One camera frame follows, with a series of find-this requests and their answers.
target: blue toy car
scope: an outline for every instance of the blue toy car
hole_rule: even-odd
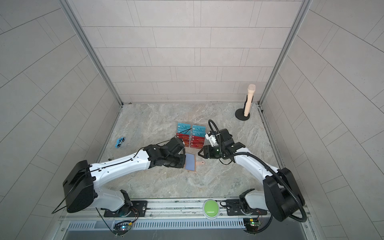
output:
[[[116,141],[115,148],[118,148],[121,146],[121,143],[125,141],[125,137],[121,137]]]

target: black cable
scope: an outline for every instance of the black cable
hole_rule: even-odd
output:
[[[105,225],[107,225],[108,229],[111,231],[111,233],[113,233],[113,235],[116,235],[116,233],[114,233],[111,228],[108,226],[108,224],[105,222],[103,216],[100,214],[99,210],[96,208],[97,212],[99,213],[99,215],[101,216],[101,219],[103,220],[103,222],[105,223]]]
[[[211,126],[211,123],[213,124],[213,126],[215,127],[216,129],[216,133],[215,131],[213,130],[212,126]],[[221,138],[220,138],[220,131],[217,127],[217,125],[215,124],[214,121],[212,121],[211,119],[208,120],[208,125],[212,131],[212,133],[215,134],[216,136],[216,139],[218,140],[218,144],[219,144],[219,153],[220,153],[220,156],[222,157],[222,159],[229,159],[230,157],[234,157],[234,156],[238,156],[238,155],[246,155],[246,156],[249,156],[249,157],[252,157],[254,158],[256,161],[258,161],[259,163],[261,163],[263,165],[263,167],[269,171],[270,173],[272,173],[272,175],[275,177],[276,181],[282,185],[287,191],[288,193],[292,196],[293,200],[295,201],[295,203],[297,204],[297,206],[299,207],[299,210],[300,210],[300,213],[302,215],[301,218],[299,217],[296,217],[294,215],[290,215],[289,217],[296,220],[296,221],[299,221],[299,222],[306,222],[307,221],[307,215],[305,213],[305,210],[303,208],[303,205],[301,204],[301,201],[299,200],[299,198],[296,196],[296,194],[292,191],[292,189],[288,186],[288,184],[286,182],[284,182],[284,180],[275,172],[273,171],[269,166],[268,164],[266,164],[263,160],[261,160],[260,158],[256,157],[255,155],[251,154],[250,152],[236,152],[234,154],[231,154],[229,156],[223,156],[223,152],[222,152],[222,145],[221,145]]]

